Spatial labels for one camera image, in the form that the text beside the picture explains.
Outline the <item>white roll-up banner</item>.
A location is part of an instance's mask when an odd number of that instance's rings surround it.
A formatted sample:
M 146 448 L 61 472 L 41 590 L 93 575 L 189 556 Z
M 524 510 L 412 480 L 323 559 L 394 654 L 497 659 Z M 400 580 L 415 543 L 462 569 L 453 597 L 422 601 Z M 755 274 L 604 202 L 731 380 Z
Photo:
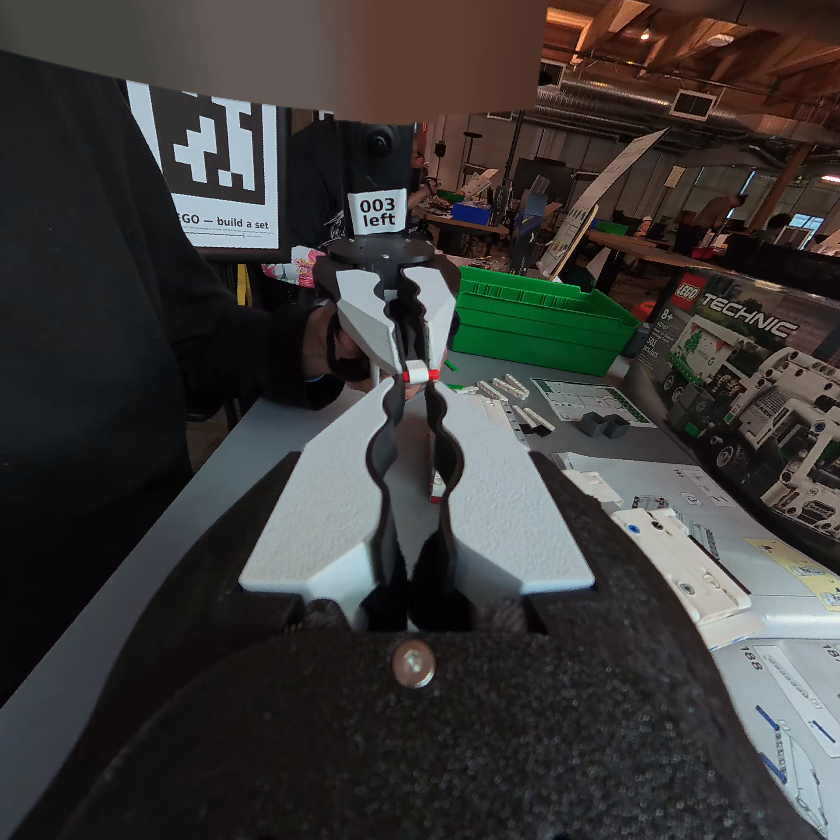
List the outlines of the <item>white roll-up banner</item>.
M 584 190 L 536 264 L 544 279 L 550 281 L 558 279 L 565 263 L 572 256 L 574 248 L 580 243 L 591 225 L 602 196 L 668 131 L 669 129 L 665 128 L 633 140 Z

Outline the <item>black framed marker sign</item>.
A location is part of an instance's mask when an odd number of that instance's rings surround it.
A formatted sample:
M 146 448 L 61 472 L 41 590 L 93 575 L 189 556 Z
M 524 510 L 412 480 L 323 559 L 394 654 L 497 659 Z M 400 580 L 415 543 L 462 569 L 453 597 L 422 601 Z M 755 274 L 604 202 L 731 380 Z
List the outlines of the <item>black framed marker sign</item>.
M 291 110 L 132 80 L 125 88 L 192 245 L 208 259 L 287 259 Z

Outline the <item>person's left forearm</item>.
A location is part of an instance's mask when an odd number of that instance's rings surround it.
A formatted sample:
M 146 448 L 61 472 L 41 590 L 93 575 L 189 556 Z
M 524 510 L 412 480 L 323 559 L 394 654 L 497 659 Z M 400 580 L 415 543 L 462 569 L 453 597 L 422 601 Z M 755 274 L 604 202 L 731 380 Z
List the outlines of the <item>person's left forearm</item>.
M 189 414 L 258 398 L 316 411 L 341 394 L 327 392 L 314 406 L 306 394 L 301 346 L 309 313 L 320 306 L 241 307 L 200 258 L 161 274 L 158 287 Z

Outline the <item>green plastic bin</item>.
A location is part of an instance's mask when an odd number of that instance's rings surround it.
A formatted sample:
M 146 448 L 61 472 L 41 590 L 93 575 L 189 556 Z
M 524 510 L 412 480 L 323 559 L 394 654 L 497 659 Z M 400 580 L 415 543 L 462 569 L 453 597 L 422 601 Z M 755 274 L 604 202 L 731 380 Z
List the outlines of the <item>green plastic bin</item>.
M 598 290 L 462 266 L 454 350 L 603 376 L 639 321 Z

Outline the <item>person's left hand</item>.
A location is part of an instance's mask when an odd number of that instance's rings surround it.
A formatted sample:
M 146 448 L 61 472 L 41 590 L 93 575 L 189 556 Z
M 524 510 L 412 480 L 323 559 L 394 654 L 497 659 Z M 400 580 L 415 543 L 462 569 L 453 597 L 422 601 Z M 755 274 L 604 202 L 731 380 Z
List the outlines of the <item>person's left hand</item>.
M 327 392 L 339 392 L 343 388 L 343 385 L 337 384 L 329 368 L 329 325 L 336 315 L 335 304 L 326 301 L 308 316 L 301 346 L 301 364 L 306 394 L 313 406 Z M 337 361 L 355 361 L 364 357 L 354 339 L 342 329 L 335 332 L 333 343 Z

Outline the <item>lego sticker sheet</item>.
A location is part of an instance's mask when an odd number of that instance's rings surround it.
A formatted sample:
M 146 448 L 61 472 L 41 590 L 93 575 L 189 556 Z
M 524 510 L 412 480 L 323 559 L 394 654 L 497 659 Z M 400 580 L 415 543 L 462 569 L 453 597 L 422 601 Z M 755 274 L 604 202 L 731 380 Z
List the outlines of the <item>lego sticker sheet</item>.
M 579 422 L 585 414 L 597 413 L 603 417 L 618 415 L 633 427 L 656 426 L 638 406 L 610 385 L 542 378 L 532 378 L 531 382 L 546 399 L 555 416 L 563 422 Z

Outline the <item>floral printed cloth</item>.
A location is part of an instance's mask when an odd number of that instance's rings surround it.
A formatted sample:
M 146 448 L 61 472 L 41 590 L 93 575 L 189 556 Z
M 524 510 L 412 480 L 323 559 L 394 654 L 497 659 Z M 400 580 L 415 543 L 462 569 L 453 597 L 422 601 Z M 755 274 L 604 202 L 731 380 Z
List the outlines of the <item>floral printed cloth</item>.
M 272 277 L 294 286 L 314 288 L 313 268 L 317 260 L 326 256 L 325 252 L 305 245 L 291 248 L 290 262 L 281 264 L 262 264 L 267 277 Z

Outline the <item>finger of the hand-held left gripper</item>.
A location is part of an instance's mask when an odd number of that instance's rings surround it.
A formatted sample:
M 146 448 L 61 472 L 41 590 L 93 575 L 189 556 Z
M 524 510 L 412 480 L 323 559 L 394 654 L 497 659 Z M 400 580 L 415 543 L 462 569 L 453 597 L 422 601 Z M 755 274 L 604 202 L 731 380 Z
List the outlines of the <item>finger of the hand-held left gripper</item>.
M 455 317 L 455 297 L 437 268 L 413 266 L 402 270 L 407 302 L 416 316 L 415 335 L 421 341 L 421 359 L 429 371 L 438 371 L 448 349 Z
M 385 312 L 386 302 L 376 289 L 379 276 L 363 269 L 339 269 L 335 273 L 337 314 L 334 326 L 349 335 L 367 359 L 334 361 L 334 373 L 346 382 L 376 380 L 376 368 L 403 382 L 403 355 L 396 324 Z

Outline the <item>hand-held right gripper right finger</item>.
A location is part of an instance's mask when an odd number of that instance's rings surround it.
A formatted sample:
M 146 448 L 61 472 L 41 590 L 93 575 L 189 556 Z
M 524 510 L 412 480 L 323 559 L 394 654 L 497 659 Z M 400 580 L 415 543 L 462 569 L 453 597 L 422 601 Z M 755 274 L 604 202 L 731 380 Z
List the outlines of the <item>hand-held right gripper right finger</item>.
M 426 627 L 472 627 L 502 601 L 595 584 L 546 481 L 560 472 L 495 425 L 481 398 L 425 387 L 434 467 L 446 484 L 425 544 Z

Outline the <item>white lego container body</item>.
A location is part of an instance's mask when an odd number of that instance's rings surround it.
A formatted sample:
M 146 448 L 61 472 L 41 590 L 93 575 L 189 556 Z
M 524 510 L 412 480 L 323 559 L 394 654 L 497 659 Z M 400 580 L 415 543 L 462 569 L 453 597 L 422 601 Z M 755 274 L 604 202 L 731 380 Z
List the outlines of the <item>white lego container body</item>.
M 481 399 L 485 405 L 485 410 L 490 420 L 500 427 L 509 426 L 517 441 L 519 441 L 525 449 L 530 451 L 531 447 L 529 440 L 523 433 L 519 421 L 510 406 L 506 402 L 499 401 L 488 396 L 483 396 Z

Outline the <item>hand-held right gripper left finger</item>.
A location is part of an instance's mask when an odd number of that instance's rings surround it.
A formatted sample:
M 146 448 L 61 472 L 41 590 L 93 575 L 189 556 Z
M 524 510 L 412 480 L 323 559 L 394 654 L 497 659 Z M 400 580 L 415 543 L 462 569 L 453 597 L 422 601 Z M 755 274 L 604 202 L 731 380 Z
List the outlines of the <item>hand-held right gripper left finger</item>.
M 404 561 L 384 476 L 403 383 L 391 376 L 308 442 L 239 583 L 336 602 L 354 628 L 404 629 Z

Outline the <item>lego set box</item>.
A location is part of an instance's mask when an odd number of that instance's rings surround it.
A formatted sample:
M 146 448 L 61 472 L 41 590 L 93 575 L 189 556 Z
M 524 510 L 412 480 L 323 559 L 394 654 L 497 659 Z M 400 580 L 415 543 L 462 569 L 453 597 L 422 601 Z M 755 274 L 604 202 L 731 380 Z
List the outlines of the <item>lego set box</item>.
M 685 269 L 637 362 L 666 427 L 792 540 L 838 555 L 838 298 Z

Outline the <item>white lego truck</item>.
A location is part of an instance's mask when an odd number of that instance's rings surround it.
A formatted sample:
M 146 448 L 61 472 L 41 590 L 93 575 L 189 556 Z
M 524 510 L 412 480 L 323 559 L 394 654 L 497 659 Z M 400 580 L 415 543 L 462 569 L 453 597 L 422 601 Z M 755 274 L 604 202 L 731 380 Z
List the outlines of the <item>white lego truck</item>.
M 710 651 L 719 650 L 767 629 L 749 589 L 720 563 L 711 529 L 691 513 L 701 506 L 696 492 L 674 491 L 668 497 L 668 471 L 642 481 L 632 462 L 554 454 L 554 463 L 587 496 L 597 499 L 623 533 L 634 541 L 686 610 Z

